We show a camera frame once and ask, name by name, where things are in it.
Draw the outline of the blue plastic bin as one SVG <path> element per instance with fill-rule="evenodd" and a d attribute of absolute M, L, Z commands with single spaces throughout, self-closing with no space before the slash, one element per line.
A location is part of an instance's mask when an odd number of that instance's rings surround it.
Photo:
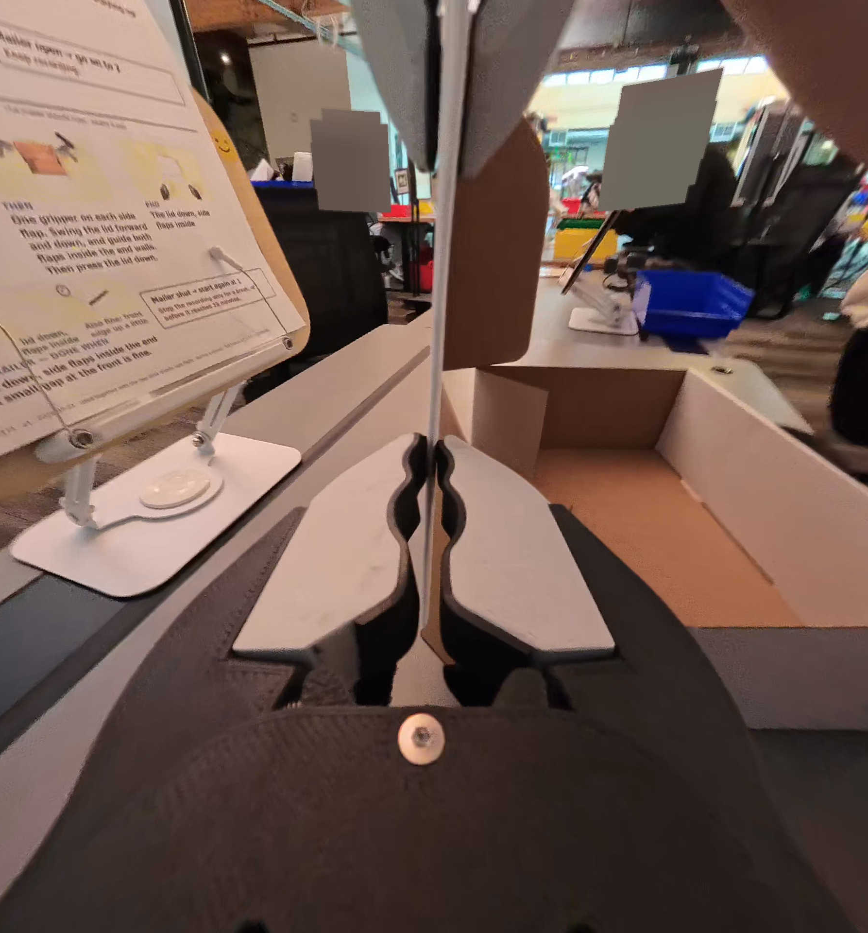
<path fill-rule="evenodd" d="M 635 278 L 632 310 L 652 335 L 720 341 L 739 327 L 753 300 L 752 289 L 722 274 L 645 270 Z"/>

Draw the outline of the white tablet stand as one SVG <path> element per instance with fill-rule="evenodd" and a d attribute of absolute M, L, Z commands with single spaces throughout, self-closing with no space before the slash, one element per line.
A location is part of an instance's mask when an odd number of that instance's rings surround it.
<path fill-rule="evenodd" d="M 616 337 L 638 337 L 640 327 L 629 302 L 614 297 L 603 285 L 580 286 L 581 276 L 608 232 L 614 229 L 615 221 L 622 214 L 615 209 L 606 213 L 602 225 L 592 239 L 583 247 L 579 257 L 561 275 L 561 294 L 568 295 L 574 288 L 578 291 L 578 304 L 571 310 L 568 327 L 571 330 Z"/>

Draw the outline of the black office chair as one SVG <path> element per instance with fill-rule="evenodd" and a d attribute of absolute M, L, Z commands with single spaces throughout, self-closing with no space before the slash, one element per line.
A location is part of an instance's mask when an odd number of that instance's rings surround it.
<path fill-rule="evenodd" d="M 365 215 L 319 209 L 314 188 L 277 182 L 253 188 L 300 286 L 311 334 L 298 356 L 249 383 L 248 401 L 386 325 L 389 317 Z"/>

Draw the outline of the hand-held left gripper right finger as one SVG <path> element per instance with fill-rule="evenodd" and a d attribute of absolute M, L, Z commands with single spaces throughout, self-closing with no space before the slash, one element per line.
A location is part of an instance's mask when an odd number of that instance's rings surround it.
<path fill-rule="evenodd" d="M 456 436 L 438 449 L 442 522 L 440 638 L 474 652 L 614 652 L 614 637 L 548 500 L 512 468 Z"/>

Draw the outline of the person's right forearm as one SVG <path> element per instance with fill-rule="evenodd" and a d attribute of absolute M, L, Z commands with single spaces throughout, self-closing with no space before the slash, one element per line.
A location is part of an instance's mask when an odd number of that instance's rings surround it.
<path fill-rule="evenodd" d="M 868 165 L 868 1 L 724 1 L 806 116 Z"/>

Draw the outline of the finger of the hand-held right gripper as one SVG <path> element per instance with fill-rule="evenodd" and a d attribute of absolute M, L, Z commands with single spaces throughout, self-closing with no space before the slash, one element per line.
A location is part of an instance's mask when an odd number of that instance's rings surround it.
<path fill-rule="evenodd" d="M 463 106 L 463 179 L 477 176 L 520 123 L 574 5 L 479 3 Z"/>
<path fill-rule="evenodd" d="M 410 160 L 438 155 L 438 2 L 353 1 L 363 51 Z"/>

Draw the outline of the printed instruction sheet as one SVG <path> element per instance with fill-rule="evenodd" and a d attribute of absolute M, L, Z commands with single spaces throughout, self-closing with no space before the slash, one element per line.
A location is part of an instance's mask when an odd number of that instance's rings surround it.
<path fill-rule="evenodd" d="M 0 1 L 0 457 L 304 324 L 146 3 Z"/>

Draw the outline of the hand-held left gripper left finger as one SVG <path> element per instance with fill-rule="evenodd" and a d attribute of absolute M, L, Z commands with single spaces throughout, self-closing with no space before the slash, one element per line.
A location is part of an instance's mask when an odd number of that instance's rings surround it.
<path fill-rule="evenodd" d="M 310 652 L 365 624 L 413 581 L 427 439 L 403 434 L 337 476 L 306 507 L 234 652 Z"/>

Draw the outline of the white cardboard box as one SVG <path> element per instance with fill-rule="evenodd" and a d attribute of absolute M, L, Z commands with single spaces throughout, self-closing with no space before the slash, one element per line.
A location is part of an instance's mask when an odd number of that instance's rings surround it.
<path fill-rule="evenodd" d="M 474 652 L 440 638 L 440 572 L 423 636 L 449 664 L 581 663 L 692 636 L 720 669 L 868 677 L 868 488 L 746 405 L 707 368 L 578 367 L 541 349 L 447 378 L 453 436 L 550 503 L 614 652 Z"/>

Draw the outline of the yellow plastic bin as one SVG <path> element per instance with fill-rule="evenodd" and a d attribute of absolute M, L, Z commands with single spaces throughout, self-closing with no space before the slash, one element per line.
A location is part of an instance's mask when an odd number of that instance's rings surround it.
<path fill-rule="evenodd" d="M 580 259 L 599 232 L 599 227 L 558 227 L 554 234 L 552 259 L 570 263 Z M 601 263 L 618 252 L 618 237 L 613 230 L 605 232 L 591 256 L 591 263 Z"/>

